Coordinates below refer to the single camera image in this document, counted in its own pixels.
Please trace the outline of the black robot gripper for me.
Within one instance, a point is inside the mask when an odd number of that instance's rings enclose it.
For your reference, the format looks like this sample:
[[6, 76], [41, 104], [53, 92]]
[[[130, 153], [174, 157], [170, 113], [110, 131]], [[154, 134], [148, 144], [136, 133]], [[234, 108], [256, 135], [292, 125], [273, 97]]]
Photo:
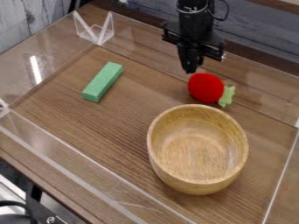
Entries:
[[213, 5], [177, 5], [176, 22], [162, 24], [162, 40], [177, 47], [181, 68], [194, 73], [204, 58], [224, 60], [224, 39], [213, 32], [213, 21], [226, 17], [214, 16]]

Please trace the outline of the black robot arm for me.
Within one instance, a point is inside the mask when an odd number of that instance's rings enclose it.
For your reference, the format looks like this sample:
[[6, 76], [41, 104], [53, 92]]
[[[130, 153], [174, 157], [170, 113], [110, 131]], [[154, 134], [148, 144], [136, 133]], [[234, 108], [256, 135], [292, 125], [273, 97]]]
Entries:
[[224, 21], [229, 15], [229, 7], [224, 17], [214, 16], [214, 0], [177, 0], [178, 19], [162, 24], [162, 41], [176, 45], [181, 69], [193, 74], [208, 57], [224, 60], [224, 39], [213, 31], [213, 21]]

